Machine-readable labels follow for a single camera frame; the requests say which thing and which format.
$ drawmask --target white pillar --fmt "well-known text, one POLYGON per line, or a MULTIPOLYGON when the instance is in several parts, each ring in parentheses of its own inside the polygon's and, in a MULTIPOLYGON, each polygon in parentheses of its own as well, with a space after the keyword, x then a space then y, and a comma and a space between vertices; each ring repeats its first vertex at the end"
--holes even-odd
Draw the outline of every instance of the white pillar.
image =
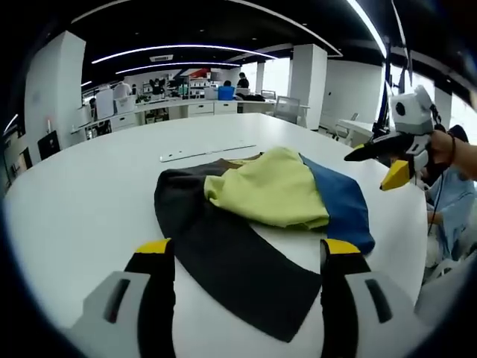
POLYGON ((255 88, 255 92, 258 94, 261 94, 263 90, 264 74, 265 74, 265 62, 258 63, 256 67, 256 88, 255 88))
POLYGON ((48 120, 60 148, 72 145, 71 130, 81 107, 81 75, 86 42, 63 32, 31 61, 25 86, 25 135, 33 165, 40 161, 38 140, 48 120))
POLYGON ((290 97, 309 106, 306 127, 318 129, 326 83, 327 53, 316 45, 294 47, 290 97))
POLYGON ((445 129, 449 130, 450 116, 452 109, 452 96, 449 93, 444 92, 438 87, 435 87, 435 106, 439 111, 440 118, 442 119, 442 125, 445 129))

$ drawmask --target window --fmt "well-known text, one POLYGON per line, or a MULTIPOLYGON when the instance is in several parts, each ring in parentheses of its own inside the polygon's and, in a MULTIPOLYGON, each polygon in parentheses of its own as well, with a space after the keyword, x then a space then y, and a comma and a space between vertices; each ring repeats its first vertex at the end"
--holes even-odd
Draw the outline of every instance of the window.
POLYGON ((257 70, 257 62, 246 63, 242 65, 241 71, 245 73, 249 83, 250 92, 255 92, 256 89, 256 70, 257 70))
POLYGON ((263 89, 275 91, 278 95, 288 95, 288 80, 290 75, 290 59, 265 61, 263 89))
MULTIPOLYGON (((394 66, 391 65, 391 77, 393 80, 393 94, 398 95, 399 91, 397 86, 399 85, 399 79, 401 78, 401 72, 402 72, 402 67, 394 66)), ((428 79, 427 77, 424 77, 422 75, 419 75, 417 73, 412 74, 412 87, 411 87, 411 82, 409 80, 409 72, 405 72, 405 90, 404 93, 411 93, 413 91, 413 88, 416 88, 419 85, 424 86, 426 89, 427 93, 429 94, 429 97, 431 97, 431 100, 435 100, 435 86, 434 86, 434 81, 428 79)))
POLYGON ((461 98, 452 94, 450 127, 460 125, 469 138, 469 143, 477 145, 477 113, 461 98))

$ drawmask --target dark gray fabric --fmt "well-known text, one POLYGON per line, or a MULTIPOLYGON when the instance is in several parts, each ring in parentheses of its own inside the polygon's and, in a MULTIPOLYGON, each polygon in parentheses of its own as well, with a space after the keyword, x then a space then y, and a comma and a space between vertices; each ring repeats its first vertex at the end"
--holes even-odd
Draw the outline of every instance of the dark gray fabric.
POLYGON ((205 177, 226 170, 216 162, 163 172, 154 194, 157 220, 178 260, 218 303, 290 342, 315 301, 320 275, 288 260, 242 217, 205 200, 205 177))

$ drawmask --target office chair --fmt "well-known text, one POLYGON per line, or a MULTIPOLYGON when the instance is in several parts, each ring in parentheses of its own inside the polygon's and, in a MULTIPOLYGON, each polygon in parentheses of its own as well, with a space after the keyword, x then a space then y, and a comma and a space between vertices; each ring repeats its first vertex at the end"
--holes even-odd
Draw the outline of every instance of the office chair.
POLYGON ((274 108, 274 117, 297 124, 300 112, 300 100, 290 97, 278 96, 274 108))
MULTIPOLYGON (((354 113, 351 116, 350 121, 355 121, 359 117, 359 113, 354 113)), ((338 123, 335 125, 335 132, 332 133, 332 138, 335 139, 336 141, 339 141, 340 138, 342 139, 348 139, 348 136, 350 135, 350 130, 344 127, 341 127, 338 123)))
POLYGON ((276 99, 277 93, 275 91, 269 91, 266 89, 262 89, 262 97, 265 99, 276 99))

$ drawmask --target white round table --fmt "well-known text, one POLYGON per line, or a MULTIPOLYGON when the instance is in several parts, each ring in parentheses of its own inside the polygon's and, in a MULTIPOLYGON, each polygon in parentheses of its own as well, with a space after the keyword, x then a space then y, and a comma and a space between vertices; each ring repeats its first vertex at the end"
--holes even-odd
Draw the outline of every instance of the white round table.
MULTIPOLYGON (((426 204, 412 184, 382 192, 387 172, 375 160, 348 163, 351 148, 258 113, 204 116, 146 125, 68 148, 22 174, 5 200, 19 266, 45 314, 70 327, 83 299, 112 271, 122 271, 144 242, 163 238, 154 214, 160 172, 249 157, 276 145, 356 179, 369 210, 376 247, 367 258, 415 303, 426 257, 426 204), (161 163, 171 152, 204 143, 244 140, 256 147, 161 163)), ((275 248, 319 272, 319 234, 254 225, 275 248)), ((319 296, 298 334, 280 342, 215 302, 176 261, 173 337, 178 357, 319 357, 323 317, 319 296)))

